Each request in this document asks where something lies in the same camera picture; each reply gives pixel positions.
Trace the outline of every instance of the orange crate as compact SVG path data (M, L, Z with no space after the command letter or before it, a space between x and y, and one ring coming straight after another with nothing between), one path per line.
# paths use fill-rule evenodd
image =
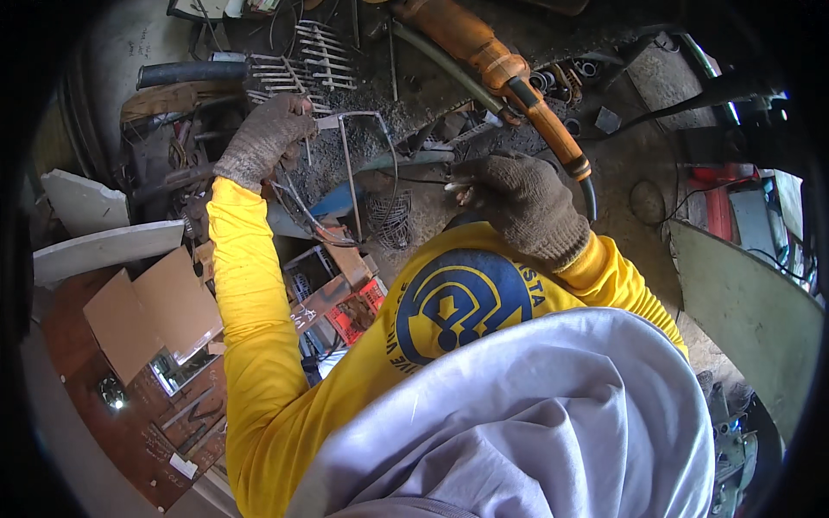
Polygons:
M383 292L380 290L380 286L377 285L377 279L375 278L366 284L366 286L364 286L359 292L354 293L352 297L360 297L366 301L368 307L371 309L371 312L375 314L375 316L377 312L380 311L380 306L385 300ZM331 325L334 326L334 329L337 330L337 333L349 347L353 346L354 342L356 342L357 339L363 334L362 331L354 329L351 319L336 306L325 314L325 318L327 318Z

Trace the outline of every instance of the gray hoodie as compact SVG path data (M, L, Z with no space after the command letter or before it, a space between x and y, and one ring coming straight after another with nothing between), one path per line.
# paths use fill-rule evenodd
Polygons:
M328 437L286 516L705 516L693 371L620 309L552 313L453 351Z

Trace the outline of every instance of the blue circular logo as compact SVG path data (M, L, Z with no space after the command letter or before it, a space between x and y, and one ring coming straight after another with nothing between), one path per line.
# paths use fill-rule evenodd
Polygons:
M426 365L417 345L437 341L444 351L532 318L521 274L505 257L453 249L432 259L406 288L395 327L407 360Z

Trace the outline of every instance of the welding gun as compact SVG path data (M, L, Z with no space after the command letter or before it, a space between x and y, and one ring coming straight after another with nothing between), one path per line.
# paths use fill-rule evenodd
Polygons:
M453 0L405 0L392 9L400 20L420 29L452 57L477 68L484 86L494 95L507 97L521 108L567 174L581 186L588 220L595 221L590 162L541 92L530 85L526 60L510 52L489 25Z

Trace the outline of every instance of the hand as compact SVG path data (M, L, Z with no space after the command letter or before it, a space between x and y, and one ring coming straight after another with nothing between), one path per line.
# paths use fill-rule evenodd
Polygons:
M259 192L262 180L280 160L287 169L296 167L297 141L317 134L312 109L311 101L295 94L279 94L257 106L216 163L216 175Z
M554 272L587 246L587 219L575 211L570 189L543 160L496 151L459 163L452 181L470 186L463 205L486 218L513 248L543 259Z

